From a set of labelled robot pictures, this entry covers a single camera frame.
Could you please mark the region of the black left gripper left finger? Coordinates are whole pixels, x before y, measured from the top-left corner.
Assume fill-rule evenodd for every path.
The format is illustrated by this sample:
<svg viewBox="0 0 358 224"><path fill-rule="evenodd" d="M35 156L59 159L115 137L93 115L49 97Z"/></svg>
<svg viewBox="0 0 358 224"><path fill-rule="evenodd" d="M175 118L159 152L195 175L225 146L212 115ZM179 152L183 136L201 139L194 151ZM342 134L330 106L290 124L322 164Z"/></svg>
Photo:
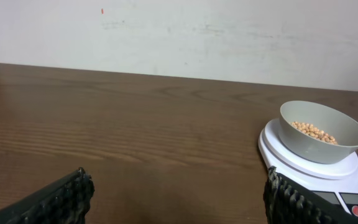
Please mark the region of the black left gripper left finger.
<svg viewBox="0 0 358 224"><path fill-rule="evenodd" d="M94 195L91 176L80 167L0 210L0 224L85 224Z"/></svg>

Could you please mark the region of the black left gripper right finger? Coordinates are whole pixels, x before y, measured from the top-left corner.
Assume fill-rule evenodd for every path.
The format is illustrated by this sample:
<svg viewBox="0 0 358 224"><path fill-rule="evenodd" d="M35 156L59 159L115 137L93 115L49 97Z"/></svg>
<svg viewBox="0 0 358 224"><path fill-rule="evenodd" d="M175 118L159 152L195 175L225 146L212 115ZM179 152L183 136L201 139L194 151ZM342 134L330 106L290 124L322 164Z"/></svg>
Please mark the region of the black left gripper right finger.
<svg viewBox="0 0 358 224"><path fill-rule="evenodd" d="M268 223L358 223L358 166L349 177L314 177L268 168L263 201Z"/></svg>

